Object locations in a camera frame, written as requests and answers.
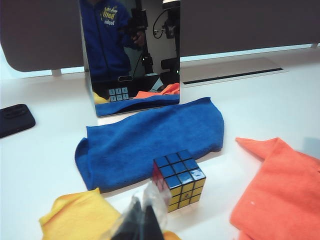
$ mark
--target yellow cube face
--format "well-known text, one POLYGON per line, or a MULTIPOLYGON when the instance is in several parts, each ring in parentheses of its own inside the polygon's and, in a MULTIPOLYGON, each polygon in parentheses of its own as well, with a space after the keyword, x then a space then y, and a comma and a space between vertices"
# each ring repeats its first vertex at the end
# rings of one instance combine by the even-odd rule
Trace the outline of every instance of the yellow cube face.
POLYGON ((181 193, 180 201, 191 198, 191 195, 192 195, 192 191, 181 193))
POLYGON ((189 183, 189 184, 187 184, 187 185, 184 185, 184 186, 182 187, 182 192, 183 192, 183 193, 189 192, 189 191, 191 191, 193 188, 194 188, 194 183, 191 182, 191 183, 189 183))
POLYGON ((204 188, 204 187, 202 186, 202 187, 193 189, 193 191, 192 191, 192 196, 201 194, 203 188, 204 188))
POLYGON ((171 189, 170 192, 171 192, 171 196, 179 195, 181 193, 181 186, 171 189))
POLYGON ((170 206, 168 206, 168 213, 177 210, 178 209, 178 203, 172 204, 170 206))
POLYGON ((194 184, 194 188, 197 189, 197 188, 203 187, 205 185, 205 181, 206 181, 205 178, 196 181, 195 184, 194 184))
POLYGON ((175 203, 177 203, 177 202, 179 202, 179 201, 180 201, 180 195, 173 196, 173 197, 170 199, 169 205, 175 204, 175 203))
POLYGON ((190 199, 190 204, 193 204, 193 203, 195 203, 195 202, 198 202, 199 199, 200 199, 200 196, 201 196, 201 195, 197 195, 197 196, 191 197, 191 199, 190 199))
POLYGON ((190 202, 190 198, 179 202, 179 209, 189 205, 189 202, 190 202))

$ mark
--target blue cube face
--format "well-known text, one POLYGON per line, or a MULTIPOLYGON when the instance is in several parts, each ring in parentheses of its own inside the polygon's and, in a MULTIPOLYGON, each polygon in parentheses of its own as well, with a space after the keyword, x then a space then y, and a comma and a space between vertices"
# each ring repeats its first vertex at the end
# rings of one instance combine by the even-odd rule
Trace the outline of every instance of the blue cube face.
POLYGON ((177 162, 177 163, 173 164, 172 167, 173 167, 175 174, 180 174, 180 173, 187 171, 187 168, 185 167, 185 165, 182 162, 177 162))
POLYGON ((194 179, 192 178, 192 176, 190 175, 190 173, 187 172, 187 171, 186 171, 186 172, 183 172, 183 173, 180 173, 180 174, 178 174, 177 176, 178 176, 180 182, 181 182, 183 185, 189 184, 189 183, 191 183, 191 182, 194 181, 194 179))
POLYGON ((182 161, 187 159, 192 159, 192 156, 188 150, 180 151, 178 152, 178 155, 182 161))
POLYGON ((122 95, 116 95, 116 100, 117 101, 122 101, 123 100, 122 95))
POLYGON ((109 95, 116 95, 116 92, 114 89, 109 89, 109 95))
POLYGON ((183 164, 185 165, 185 167, 188 170, 199 168, 198 164, 196 163, 196 161, 194 159, 189 159, 189 160, 183 161, 183 164))
POLYGON ((128 100, 129 99, 128 93, 122 94, 122 98, 123 100, 128 100))
POLYGON ((159 170, 164 178, 175 175, 175 172, 171 166, 163 166, 160 167, 159 170))
POLYGON ((154 161, 159 168, 169 165, 165 156, 158 157, 154 161))
POLYGON ((176 153, 167 155, 166 158, 168 159, 170 164, 175 164, 177 162, 180 162, 180 158, 178 157, 178 155, 176 153))
POLYGON ((115 89, 115 94, 121 94, 121 88, 116 88, 115 89))
POLYGON ((181 186, 179 179, 175 175, 167 177, 165 179, 165 182, 168 185, 169 189, 174 189, 181 186))
POLYGON ((116 96, 110 96, 110 102, 116 102, 117 98, 116 96))
POLYGON ((128 93, 128 88, 127 87, 123 87, 121 90, 122 90, 123 94, 127 94, 128 93))
POLYGON ((190 173, 195 181, 206 178, 205 174, 201 171, 200 168, 193 169, 190 171, 190 173))

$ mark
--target person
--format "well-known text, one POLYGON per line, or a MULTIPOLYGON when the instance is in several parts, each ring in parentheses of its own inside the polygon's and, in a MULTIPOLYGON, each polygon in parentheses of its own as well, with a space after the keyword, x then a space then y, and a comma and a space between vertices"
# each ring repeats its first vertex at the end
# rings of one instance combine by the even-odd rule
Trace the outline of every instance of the person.
POLYGON ((131 64, 124 48, 143 47, 145 34, 132 37, 120 30, 131 18, 125 6, 116 0, 80 0, 80 10, 93 88, 128 76, 131 64))

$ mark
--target blue microfiber cloth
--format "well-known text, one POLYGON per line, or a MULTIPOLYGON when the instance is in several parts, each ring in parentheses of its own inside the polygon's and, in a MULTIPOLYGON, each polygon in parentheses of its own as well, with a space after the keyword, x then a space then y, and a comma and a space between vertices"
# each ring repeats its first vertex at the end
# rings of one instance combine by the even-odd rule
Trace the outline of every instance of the blue microfiber cloth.
POLYGON ((155 95, 146 98, 136 98, 130 100, 96 104, 95 111, 96 115, 98 117, 101 117, 105 115, 178 104, 179 99, 179 94, 155 95))
POLYGON ((87 127, 75 162, 88 190, 110 192, 152 175, 153 159, 188 149, 198 159, 223 146, 224 120, 209 97, 87 127))

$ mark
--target rubik's cube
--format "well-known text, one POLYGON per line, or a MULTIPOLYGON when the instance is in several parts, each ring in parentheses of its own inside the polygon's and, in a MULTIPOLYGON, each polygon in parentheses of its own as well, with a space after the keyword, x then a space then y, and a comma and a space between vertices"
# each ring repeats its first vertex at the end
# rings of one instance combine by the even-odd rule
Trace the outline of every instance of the rubik's cube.
POLYGON ((159 191, 169 189, 168 212, 199 201, 206 181, 196 161, 187 150, 153 160, 152 181, 159 191))

